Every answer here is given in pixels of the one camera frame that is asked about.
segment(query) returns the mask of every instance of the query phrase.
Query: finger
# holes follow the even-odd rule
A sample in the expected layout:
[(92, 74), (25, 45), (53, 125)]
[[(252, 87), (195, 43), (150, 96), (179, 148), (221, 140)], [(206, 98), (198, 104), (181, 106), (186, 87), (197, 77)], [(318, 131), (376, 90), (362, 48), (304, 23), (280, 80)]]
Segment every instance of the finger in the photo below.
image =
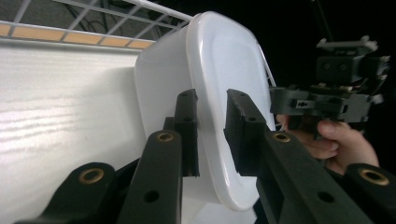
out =
[(364, 138), (363, 135), (344, 122), (321, 120), (318, 123), (318, 132), (325, 138), (335, 140), (344, 146), (358, 147)]
[(338, 144), (332, 140), (320, 139), (314, 140), (311, 133), (299, 130), (288, 131), (293, 134), (305, 146), (309, 153), (317, 159), (328, 159), (337, 155)]
[(286, 131), (289, 126), (289, 116), (287, 115), (276, 115), (276, 120), (282, 125), (281, 130)]

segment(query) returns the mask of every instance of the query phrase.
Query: human hand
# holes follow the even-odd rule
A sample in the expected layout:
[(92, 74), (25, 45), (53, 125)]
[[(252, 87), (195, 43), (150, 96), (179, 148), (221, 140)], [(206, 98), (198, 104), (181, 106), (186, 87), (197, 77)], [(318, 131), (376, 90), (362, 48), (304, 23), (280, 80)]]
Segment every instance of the human hand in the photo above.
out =
[(315, 140), (312, 133), (289, 130), (289, 118), (286, 115), (276, 116), (284, 131), (295, 135), (314, 158), (326, 160), (326, 167), (334, 172), (343, 175), (351, 163), (379, 166), (373, 147), (347, 123), (321, 120), (317, 128), (323, 139)]

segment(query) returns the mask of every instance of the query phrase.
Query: metal wire shelf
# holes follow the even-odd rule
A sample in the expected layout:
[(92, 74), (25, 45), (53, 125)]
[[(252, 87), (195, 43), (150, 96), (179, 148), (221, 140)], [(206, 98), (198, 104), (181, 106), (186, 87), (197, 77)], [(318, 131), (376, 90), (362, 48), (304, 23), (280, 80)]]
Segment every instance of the metal wire shelf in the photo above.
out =
[(118, 1), (124, 7), (103, 0), (2, 2), (0, 38), (118, 48), (144, 49), (178, 31), (192, 18), (147, 0)]

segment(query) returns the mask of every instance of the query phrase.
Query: white plastic container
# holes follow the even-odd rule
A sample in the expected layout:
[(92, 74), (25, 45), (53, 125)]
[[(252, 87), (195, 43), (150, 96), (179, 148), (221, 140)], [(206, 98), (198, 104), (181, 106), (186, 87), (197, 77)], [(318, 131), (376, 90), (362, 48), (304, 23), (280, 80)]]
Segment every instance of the white plastic container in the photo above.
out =
[(261, 49), (253, 33), (216, 12), (144, 49), (135, 64), (136, 93), (146, 136), (175, 113), (177, 96), (195, 89), (201, 176), (184, 178), (184, 197), (246, 211), (258, 200), (256, 177), (236, 171), (224, 137), (227, 93), (247, 93), (275, 129)]

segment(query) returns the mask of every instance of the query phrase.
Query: mounting hole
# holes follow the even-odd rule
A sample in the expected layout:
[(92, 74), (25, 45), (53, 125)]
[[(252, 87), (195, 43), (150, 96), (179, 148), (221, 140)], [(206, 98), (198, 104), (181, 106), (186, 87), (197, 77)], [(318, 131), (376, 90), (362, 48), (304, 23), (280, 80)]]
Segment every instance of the mounting hole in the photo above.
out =
[(361, 177), (373, 184), (386, 186), (389, 184), (389, 179), (377, 171), (370, 169), (360, 169), (359, 174)]
[(346, 71), (347, 70), (347, 65), (344, 63), (341, 63), (338, 65), (338, 70), (340, 71)]
[(99, 168), (91, 168), (81, 172), (78, 181), (81, 184), (89, 185), (98, 182), (105, 175), (105, 172)]
[(170, 133), (160, 133), (157, 135), (157, 140), (160, 142), (169, 142), (172, 141), (173, 135)]
[(318, 197), (325, 203), (334, 202), (334, 197), (328, 192), (320, 191), (318, 192)]
[(275, 140), (277, 140), (279, 142), (289, 142), (290, 141), (290, 138), (283, 133), (276, 133), (273, 135), (273, 137), (275, 138)]
[(329, 70), (330, 69), (330, 63), (324, 63), (322, 65), (322, 67), (323, 67), (324, 70)]
[(185, 122), (192, 122), (192, 118), (184, 118), (183, 121), (185, 121)]
[(346, 113), (347, 112), (347, 105), (344, 105), (344, 107), (343, 107), (343, 113)]
[(146, 203), (154, 203), (154, 202), (158, 201), (159, 198), (160, 198), (160, 193), (158, 193), (158, 191), (151, 190), (151, 191), (145, 193), (145, 202)]

